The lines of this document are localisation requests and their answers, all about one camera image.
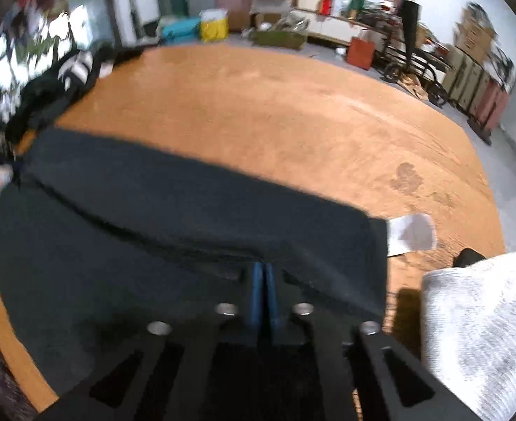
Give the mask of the white knitted sleeve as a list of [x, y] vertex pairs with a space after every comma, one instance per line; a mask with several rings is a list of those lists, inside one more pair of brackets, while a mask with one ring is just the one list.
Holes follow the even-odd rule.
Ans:
[[426, 274], [421, 356], [482, 420], [516, 414], [516, 252]]

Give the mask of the teal suitcase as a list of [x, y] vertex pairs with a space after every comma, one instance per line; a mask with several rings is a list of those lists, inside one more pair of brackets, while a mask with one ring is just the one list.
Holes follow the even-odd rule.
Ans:
[[200, 39], [201, 19], [198, 17], [163, 21], [158, 28], [160, 41], [171, 46]]

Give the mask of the green crate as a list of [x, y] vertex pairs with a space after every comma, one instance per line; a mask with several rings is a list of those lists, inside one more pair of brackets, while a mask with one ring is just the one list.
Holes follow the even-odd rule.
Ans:
[[254, 45], [262, 47], [288, 48], [293, 51], [300, 51], [307, 42], [307, 32], [301, 31], [254, 31], [249, 35], [249, 39]]

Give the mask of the black cart with clothes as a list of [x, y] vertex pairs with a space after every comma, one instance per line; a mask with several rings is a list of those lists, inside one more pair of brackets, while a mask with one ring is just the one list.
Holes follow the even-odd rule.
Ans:
[[442, 107], [447, 98], [447, 92], [437, 81], [437, 76], [427, 85], [421, 80], [427, 71], [428, 62], [423, 69], [415, 70], [415, 56], [420, 51], [418, 42], [420, 31], [421, 5], [416, 0], [391, 0], [392, 16], [402, 23], [403, 63], [389, 60], [385, 66], [382, 79], [389, 84], [396, 84], [404, 88], [421, 101], [428, 101], [436, 107]]

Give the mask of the pink suitcase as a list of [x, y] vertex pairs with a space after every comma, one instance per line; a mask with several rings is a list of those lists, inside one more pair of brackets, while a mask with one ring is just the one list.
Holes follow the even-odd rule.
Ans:
[[250, 27], [250, 0], [215, 0], [215, 5], [227, 11], [230, 32], [242, 32]]

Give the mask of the black garment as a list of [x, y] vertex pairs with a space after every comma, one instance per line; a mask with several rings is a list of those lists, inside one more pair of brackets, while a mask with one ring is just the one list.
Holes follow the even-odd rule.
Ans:
[[57, 128], [0, 194], [0, 295], [60, 394], [148, 322], [235, 302], [256, 262], [308, 299], [382, 319], [386, 258], [386, 224], [362, 210]]

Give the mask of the olive storage trunks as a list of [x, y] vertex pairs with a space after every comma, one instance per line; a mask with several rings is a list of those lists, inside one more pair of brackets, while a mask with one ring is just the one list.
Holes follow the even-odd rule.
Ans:
[[441, 85], [448, 102], [467, 116], [474, 133], [490, 146], [492, 131], [500, 124], [509, 102], [507, 86], [513, 62], [496, 43], [483, 65], [457, 47], [447, 48], [450, 67]]

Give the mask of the yellow shopping bag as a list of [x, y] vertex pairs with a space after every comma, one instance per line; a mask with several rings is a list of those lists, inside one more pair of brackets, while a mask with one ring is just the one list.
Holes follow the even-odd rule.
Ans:
[[227, 9], [204, 9], [200, 12], [200, 39], [203, 42], [223, 41], [228, 33]]

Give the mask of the orange paper bag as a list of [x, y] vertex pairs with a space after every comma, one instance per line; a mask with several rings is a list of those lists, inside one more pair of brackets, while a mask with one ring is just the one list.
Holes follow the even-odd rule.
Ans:
[[375, 48], [372, 41], [353, 37], [347, 50], [346, 63], [368, 71], [372, 65]]

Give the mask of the pile of dark clothes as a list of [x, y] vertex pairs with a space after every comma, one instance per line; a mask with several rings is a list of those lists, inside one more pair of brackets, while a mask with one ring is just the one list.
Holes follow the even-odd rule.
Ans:
[[93, 51], [74, 48], [23, 87], [20, 103], [2, 130], [0, 165], [12, 162], [11, 147], [29, 130], [41, 131], [52, 125], [69, 107], [83, 99], [96, 85], [102, 65], [120, 64], [139, 58], [146, 48], [115, 48], [102, 44]]

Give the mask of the cardboard boxes stack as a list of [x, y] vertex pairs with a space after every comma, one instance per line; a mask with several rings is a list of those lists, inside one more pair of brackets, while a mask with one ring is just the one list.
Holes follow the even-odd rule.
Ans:
[[468, 2], [462, 9], [461, 21], [456, 25], [454, 45], [483, 65], [491, 52], [497, 32], [485, 9], [474, 2]]

